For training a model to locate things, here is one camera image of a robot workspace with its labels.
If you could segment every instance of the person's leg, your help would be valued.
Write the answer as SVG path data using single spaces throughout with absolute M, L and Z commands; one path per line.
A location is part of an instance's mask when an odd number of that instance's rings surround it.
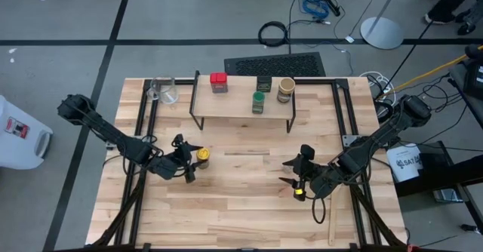
M 438 24 L 449 23 L 454 20 L 453 11 L 465 0 L 440 0 L 426 15 L 427 22 Z

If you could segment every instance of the glass cup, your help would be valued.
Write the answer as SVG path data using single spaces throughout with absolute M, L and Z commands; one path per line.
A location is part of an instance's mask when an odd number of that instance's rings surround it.
M 150 86 L 147 95 L 153 100 L 159 100 L 164 104 L 172 104 L 178 100 L 174 78 L 155 77 L 151 80 Z

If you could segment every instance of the gray floor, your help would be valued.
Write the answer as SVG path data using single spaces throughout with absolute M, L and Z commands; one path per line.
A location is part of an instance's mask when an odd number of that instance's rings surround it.
M 288 21 L 292 0 L 129 0 L 118 38 L 120 39 L 219 39 L 257 37 L 257 31 L 270 20 Z M 337 27 L 345 37 L 370 0 L 339 0 L 347 15 Z M 385 17 L 398 22 L 405 38 L 417 38 L 426 27 L 421 17 L 438 0 L 393 0 Z M 385 0 L 373 0 L 364 18 L 372 17 Z M 475 0 L 466 0 L 465 10 Z M 107 40 L 121 0 L 0 0 L 0 40 Z M 292 19 L 310 18 L 294 8 Z M 334 38 L 336 17 L 331 25 L 294 26 L 294 38 Z M 458 38 L 457 26 L 431 26 L 424 38 Z M 276 31 L 269 32 L 272 37 Z M 360 38 L 358 26 L 352 34 Z M 482 38 L 483 27 L 464 38 Z M 381 51 L 368 45 L 340 45 L 352 55 L 354 75 L 378 71 L 391 76 L 411 49 L 402 45 Z M 9 54 L 8 50 L 17 48 Z M 464 45 L 420 45 L 394 80 L 399 85 L 463 54 Z M 45 162 L 36 169 L 14 171 L 0 168 L 0 250 L 42 250 L 66 178 L 80 128 L 57 116 L 57 106 L 67 94 L 91 95 L 103 59 L 105 46 L 0 46 L 0 94 L 33 115 L 55 133 Z M 318 51 L 327 76 L 350 74 L 347 54 L 330 45 L 308 48 L 294 45 L 293 52 Z M 287 47 L 264 48 L 261 45 L 196 46 L 116 46 L 100 95 L 98 111 L 112 121 L 121 86 L 126 77 L 153 77 L 158 74 L 191 76 L 223 71 L 223 59 L 287 53 Z M 449 93 L 455 90 L 442 83 Z M 418 94 L 420 88 L 409 94 Z M 437 106 L 438 101 L 426 100 Z M 434 114 L 423 128 L 405 131 L 406 140 L 421 141 L 430 134 L 452 125 L 463 103 Z M 435 138 L 448 146 L 481 149 L 483 131 L 469 112 L 455 128 Z M 90 136 L 82 156 L 72 196 L 60 231 L 56 249 L 81 247 L 89 227 L 97 194 L 105 149 Z M 476 155 L 452 151 L 455 161 Z M 472 194 L 483 206 L 483 187 L 473 186 Z M 483 245 L 480 235 L 459 230 L 461 223 L 472 224 L 464 205 L 436 204 L 429 195 L 401 198 L 411 242 L 425 244 L 452 235 L 456 238 L 435 244 L 433 248 L 464 251 Z

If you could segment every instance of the small yellow object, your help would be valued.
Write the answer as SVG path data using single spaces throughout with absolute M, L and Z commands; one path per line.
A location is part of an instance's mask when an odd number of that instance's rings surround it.
M 210 158 L 210 150 L 206 148 L 199 149 L 196 152 L 196 158 L 198 161 L 207 161 Z

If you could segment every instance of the black shoe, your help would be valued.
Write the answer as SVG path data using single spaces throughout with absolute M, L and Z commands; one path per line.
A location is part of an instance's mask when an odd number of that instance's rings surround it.
M 452 13 L 449 13 L 449 14 L 446 14 L 446 15 L 441 15 L 441 16 L 432 16 L 432 15 L 429 15 L 426 14 L 424 16 L 424 20 L 426 20 L 427 23 L 433 23 L 433 24 L 436 24 L 436 25 L 445 25 L 447 23 L 451 23 L 454 21 L 454 18 L 455 16 L 452 14 Z

